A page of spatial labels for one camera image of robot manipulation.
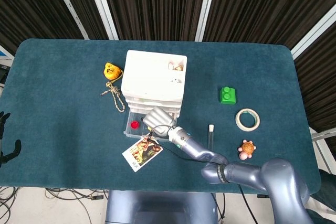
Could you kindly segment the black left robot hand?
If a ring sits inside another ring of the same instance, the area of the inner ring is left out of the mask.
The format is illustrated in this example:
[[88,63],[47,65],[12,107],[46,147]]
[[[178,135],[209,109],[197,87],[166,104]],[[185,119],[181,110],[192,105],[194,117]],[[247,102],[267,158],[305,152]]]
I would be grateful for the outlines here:
[[5,123],[9,117],[10,117],[10,113],[5,114],[4,111],[1,111],[1,166],[7,163],[8,161],[14,159],[15,157],[17,157],[20,154],[21,149],[22,149],[21,140],[16,140],[14,150],[11,153],[4,155],[2,151],[2,140],[3,140],[4,130],[5,130]]

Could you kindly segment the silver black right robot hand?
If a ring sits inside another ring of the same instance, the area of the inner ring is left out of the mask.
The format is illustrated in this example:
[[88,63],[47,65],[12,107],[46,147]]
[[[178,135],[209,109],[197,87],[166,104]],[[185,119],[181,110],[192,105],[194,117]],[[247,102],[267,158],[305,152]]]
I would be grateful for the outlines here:
[[166,137],[169,129],[176,126],[174,118],[157,106],[144,117],[143,123],[160,137]]

